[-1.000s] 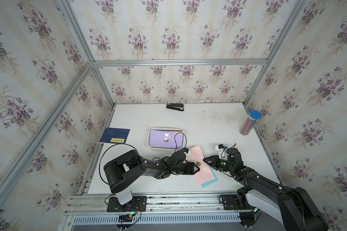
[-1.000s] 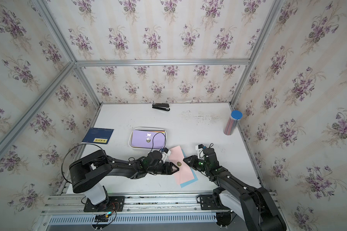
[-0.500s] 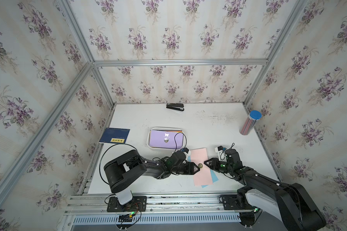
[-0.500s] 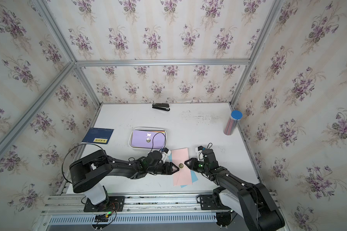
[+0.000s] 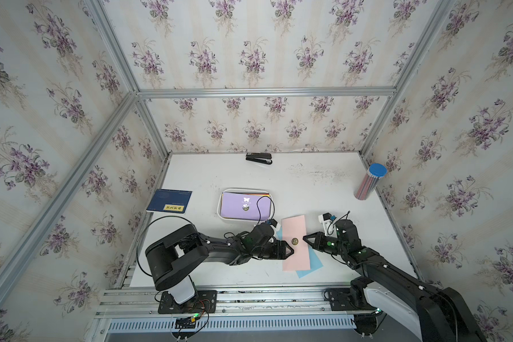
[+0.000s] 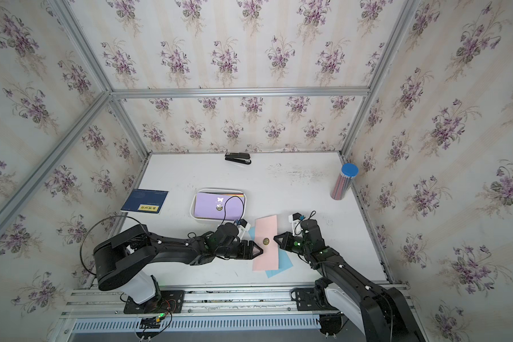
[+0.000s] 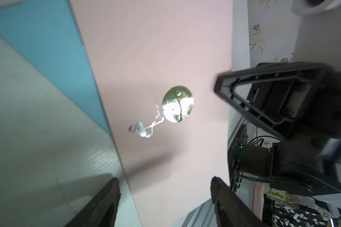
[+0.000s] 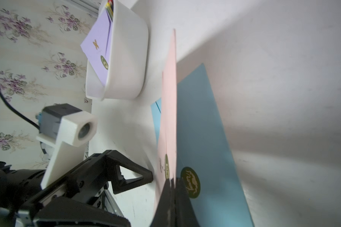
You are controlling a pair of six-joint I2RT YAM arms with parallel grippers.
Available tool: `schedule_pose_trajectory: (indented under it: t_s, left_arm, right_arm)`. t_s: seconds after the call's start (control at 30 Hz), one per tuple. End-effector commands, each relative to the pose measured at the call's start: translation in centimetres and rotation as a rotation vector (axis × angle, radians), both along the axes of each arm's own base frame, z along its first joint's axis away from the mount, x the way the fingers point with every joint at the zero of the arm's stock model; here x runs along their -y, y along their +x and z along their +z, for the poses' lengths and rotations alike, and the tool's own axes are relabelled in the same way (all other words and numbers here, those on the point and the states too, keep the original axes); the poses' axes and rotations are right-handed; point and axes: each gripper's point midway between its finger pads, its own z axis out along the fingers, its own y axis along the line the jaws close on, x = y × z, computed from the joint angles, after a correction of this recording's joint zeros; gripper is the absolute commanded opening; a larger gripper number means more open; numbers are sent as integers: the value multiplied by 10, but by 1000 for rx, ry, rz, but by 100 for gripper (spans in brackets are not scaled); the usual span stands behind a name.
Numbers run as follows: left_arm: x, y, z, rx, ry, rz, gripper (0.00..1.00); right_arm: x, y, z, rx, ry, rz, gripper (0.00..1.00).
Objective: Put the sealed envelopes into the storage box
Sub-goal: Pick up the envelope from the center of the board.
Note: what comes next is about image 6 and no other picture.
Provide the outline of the pink envelope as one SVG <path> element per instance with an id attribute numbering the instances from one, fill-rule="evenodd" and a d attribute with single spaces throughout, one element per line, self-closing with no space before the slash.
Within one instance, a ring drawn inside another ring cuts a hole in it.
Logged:
<path id="1" fill-rule="evenodd" d="M 274 241 L 278 233 L 277 216 L 259 218 L 255 221 L 254 241 L 263 249 L 263 253 L 253 261 L 254 272 L 275 271 L 279 269 L 279 248 Z"/>

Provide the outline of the light blue envelope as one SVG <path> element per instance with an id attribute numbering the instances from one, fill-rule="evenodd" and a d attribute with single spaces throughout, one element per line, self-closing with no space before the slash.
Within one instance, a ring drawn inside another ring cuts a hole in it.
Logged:
<path id="1" fill-rule="evenodd" d="M 287 256 L 287 253 L 284 250 L 279 249 L 278 244 L 273 239 L 270 239 L 270 241 L 274 244 L 278 252 L 278 269 L 266 271 L 254 270 L 254 272 L 256 273 L 265 273 L 268 279 L 275 277 L 281 274 L 282 272 L 286 272 L 288 269 L 291 269 L 293 267 L 293 263 L 291 259 L 289 259 L 289 257 Z"/>

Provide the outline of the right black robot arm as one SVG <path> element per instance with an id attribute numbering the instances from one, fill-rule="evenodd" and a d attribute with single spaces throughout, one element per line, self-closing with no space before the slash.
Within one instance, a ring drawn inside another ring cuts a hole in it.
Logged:
<path id="1" fill-rule="evenodd" d="M 295 253 L 321 278 L 312 288 L 295 288 L 292 300 L 300 312 L 336 310 L 367 341 L 424 341 L 423 332 L 405 296 L 365 278 L 332 247 L 326 245 L 315 219 L 301 223 L 302 233 L 274 237 L 279 248 Z"/>

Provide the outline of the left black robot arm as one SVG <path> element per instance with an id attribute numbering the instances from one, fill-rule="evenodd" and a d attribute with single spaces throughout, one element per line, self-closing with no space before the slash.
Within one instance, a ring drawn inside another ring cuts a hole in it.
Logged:
<path id="1" fill-rule="evenodd" d="M 256 242 L 240 239 L 238 226 L 231 222 L 187 239 L 157 235 L 139 224 L 100 243 L 93 257 L 100 291 L 121 290 L 136 304 L 145 305 L 161 300 L 157 279 L 143 271 L 149 264 L 201 266 L 216 258 L 252 260 L 263 253 Z"/>

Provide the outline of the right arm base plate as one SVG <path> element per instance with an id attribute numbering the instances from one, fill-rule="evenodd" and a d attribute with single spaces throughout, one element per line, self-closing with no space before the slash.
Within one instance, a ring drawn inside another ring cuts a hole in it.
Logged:
<path id="1" fill-rule="evenodd" d="M 324 292 L 316 287 L 297 287 L 289 295 L 298 312 L 338 311 L 327 302 Z"/>

